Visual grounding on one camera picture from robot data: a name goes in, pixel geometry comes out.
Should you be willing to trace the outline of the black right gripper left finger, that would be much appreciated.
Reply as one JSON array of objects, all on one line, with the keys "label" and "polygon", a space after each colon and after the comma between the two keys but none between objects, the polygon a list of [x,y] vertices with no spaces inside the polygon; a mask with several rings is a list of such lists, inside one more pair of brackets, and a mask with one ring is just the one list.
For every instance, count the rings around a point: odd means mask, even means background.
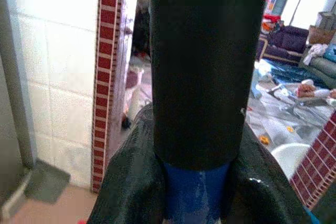
[{"label": "black right gripper left finger", "polygon": [[110,159],[89,224],[162,224],[165,180],[154,152],[153,123],[148,104]]}]

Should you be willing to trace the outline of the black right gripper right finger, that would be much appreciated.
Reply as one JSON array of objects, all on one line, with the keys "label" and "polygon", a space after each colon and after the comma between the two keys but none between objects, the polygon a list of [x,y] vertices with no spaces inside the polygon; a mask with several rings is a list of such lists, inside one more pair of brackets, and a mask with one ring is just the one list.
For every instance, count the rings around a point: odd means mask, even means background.
[{"label": "black right gripper right finger", "polygon": [[226,176],[223,224],[311,224],[281,167],[248,124]]}]

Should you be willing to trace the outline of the blue handled green broom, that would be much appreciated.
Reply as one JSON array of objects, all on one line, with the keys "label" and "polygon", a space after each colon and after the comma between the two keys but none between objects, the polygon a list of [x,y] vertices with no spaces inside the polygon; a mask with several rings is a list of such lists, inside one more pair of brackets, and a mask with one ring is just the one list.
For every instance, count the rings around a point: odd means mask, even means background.
[{"label": "blue handled green broom", "polygon": [[215,224],[239,153],[265,0],[151,0],[154,150],[168,224]]}]

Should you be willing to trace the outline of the white plastic basin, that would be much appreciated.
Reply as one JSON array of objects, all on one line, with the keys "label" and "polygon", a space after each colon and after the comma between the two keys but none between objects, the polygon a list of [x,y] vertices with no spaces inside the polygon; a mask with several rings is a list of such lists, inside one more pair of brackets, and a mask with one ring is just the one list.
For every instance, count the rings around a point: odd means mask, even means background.
[{"label": "white plastic basin", "polygon": [[272,150],[271,154],[280,165],[286,178],[290,180],[309,148],[310,145],[308,144],[282,144]]}]

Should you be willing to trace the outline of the blue plastic sheet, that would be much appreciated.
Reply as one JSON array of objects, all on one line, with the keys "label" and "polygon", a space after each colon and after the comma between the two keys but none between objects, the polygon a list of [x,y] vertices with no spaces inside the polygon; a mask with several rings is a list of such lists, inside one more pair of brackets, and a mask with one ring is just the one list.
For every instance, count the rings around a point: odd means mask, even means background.
[{"label": "blue plastic sheet", "polygon": [[305,68],[267,59],[259,61],[259,70],[269,73],[276,84],[297,83],[306,79],[311,79],[314,83],[320,81],[315,74]]}]

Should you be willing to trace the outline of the green sofa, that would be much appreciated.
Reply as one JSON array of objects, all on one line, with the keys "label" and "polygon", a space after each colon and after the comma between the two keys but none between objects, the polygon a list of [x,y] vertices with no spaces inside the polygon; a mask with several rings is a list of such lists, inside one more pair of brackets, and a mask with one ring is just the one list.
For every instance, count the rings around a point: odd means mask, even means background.
[{"label": "green sofa", "polygon": [[324,54],[320,54],[312,57],[308,65],[304,63],[304,60],[309,55],[312,47],[314,47],[314,45],[310,45],[305,49],[299,62],[299,67],[315,74],[329,88],[336,89],[336,62],[325,58]]}]

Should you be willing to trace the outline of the white cloth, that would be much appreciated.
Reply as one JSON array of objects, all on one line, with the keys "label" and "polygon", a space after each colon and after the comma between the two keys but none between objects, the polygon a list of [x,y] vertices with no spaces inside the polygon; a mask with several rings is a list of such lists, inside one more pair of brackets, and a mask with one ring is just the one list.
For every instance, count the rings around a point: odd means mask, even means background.
[{"label": "white cloth", "polygon": [[328,47],[327,44],[314,44],[314,45],[312,45],[312,47],[309,49],[306,57],[304,58],[304,63],[306,65],[309,65],[310,61],[313,58],[323,56],[327,47]]}]

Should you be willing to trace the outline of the purple sofa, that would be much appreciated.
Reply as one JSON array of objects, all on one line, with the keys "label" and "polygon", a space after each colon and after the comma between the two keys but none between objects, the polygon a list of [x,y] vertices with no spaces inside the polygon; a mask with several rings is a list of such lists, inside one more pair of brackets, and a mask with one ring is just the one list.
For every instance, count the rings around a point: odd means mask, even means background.
[{"label": "purple sofa", "polygon": [[307,29],[293,26],[283,26],[276,33],[269,35],[261,34],[256,60],[266,59],[298,66],[306,49],[308,35]]}]

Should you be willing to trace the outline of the brown cardboard box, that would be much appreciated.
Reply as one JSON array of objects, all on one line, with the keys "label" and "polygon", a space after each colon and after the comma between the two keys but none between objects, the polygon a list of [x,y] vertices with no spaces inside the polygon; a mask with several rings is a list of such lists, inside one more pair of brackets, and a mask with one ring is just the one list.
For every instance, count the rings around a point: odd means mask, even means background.
[{"label": "brown cardboard box", "polygon": [[335,33],[336,29],[325,30],[310,25],[308,42],[309,44],[329,44]]}]

